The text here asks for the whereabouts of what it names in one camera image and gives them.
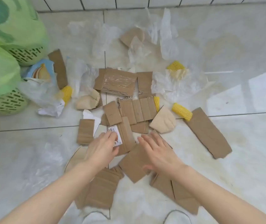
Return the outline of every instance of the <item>shoe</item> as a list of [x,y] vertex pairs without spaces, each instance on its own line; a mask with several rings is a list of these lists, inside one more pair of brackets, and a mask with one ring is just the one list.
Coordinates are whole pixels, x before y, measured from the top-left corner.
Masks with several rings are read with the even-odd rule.
[[82,224],[92,224],[108,220],[109,218],[107,218],[102,212],[93,211],[84,217]]
[[168,213],[163,224],[191,224],[191,220],[184,212],[173,210]]

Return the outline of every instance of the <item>marble tile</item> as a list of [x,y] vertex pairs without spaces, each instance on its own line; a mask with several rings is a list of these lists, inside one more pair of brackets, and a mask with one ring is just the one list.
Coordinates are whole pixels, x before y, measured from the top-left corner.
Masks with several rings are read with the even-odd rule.
[[30,0],[36,11],[50,11],[44,0]]
[[147,7],[149,0],[116,0],[117,8],[142,8]]
[[212,4],[241,3],[243,0],[214,0]]
[[[190,110],[202,107],[209,116],[266,112],[266,4],[170,10],[179,33],[177,60],[191,69],[200,67],[209,81],[178,103]],[[163,16],[163,9],[150,12]],[[140,21],[144,10],[105,11],[104,16],[105,23],[126,31]],[[159,45],[144,44],[152,53],[135,66],[137,72],[163,71],[172,62],[161,58]],[[106,67],[128,67],[127,52],[114,40],[106,51]],[[116,97],[108,94],[107,102]],[[161,98],[162,105],[172,106]]]
[[85,9],[115,9],[115,0],[82,0]]
[[83,10],[80,0],[45,0],[52,10]]
[[[95,136],[105,131],[100,125]],[[0,218],[63,174],[79,147],[77,132],[78,127],[0,132]],[[82,223],[80,213],[72,204],[60,223]]]
[[[105,56],[95,59],[91,56],[92,35],[82,32],[73,35],[68,29],[70,21],[98,21],[103,23],[102,12],[60,12],[42,13],[42,21],[48,30],[50,47],[49,51],[59,48],[68,68],[68,58],[79,58],[97,68],[105,68]],[[106,104],[106,94],[102,93],[103,104]],[[37,114],[38,106],[34,103],[22,112],[12,116],[0,116],[0,131],[35,129],[62,126],[77,126],[82,118],[82,111],[75,109],[75,100],[72,100],[63,110],[59,118],[40,116]],[[101,117],[103,109],[92,110],[97,117]]]
[[181,0],[150,0],[149,7],[179,6]]
[[[215,160],[182,121],[162,137],[179,158],[198,172],[266,213],[266,114],[212,117],[233,152]],[[149,186],[151,176],[133,184],[126,176],[118,185],[110,209],[112,220],[162,223],[166,214],[182,208]],[[217,223],[200,207],[192,223]]]
[[206,5],[212,0],[182,0],[181,5]]

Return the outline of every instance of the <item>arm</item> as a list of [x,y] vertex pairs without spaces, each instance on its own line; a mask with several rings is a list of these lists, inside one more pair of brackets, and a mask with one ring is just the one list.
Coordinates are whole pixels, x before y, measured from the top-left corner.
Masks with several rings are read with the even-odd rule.
[[88,146],[84,162],[15,208],[0,224],[58,223],[83,188],[117,155],[115,140],[116,133],[102,133]]
[[264,224],[266,214],[185,165],[156,132],[138,138],[153,165],[184,186],[220,224]]

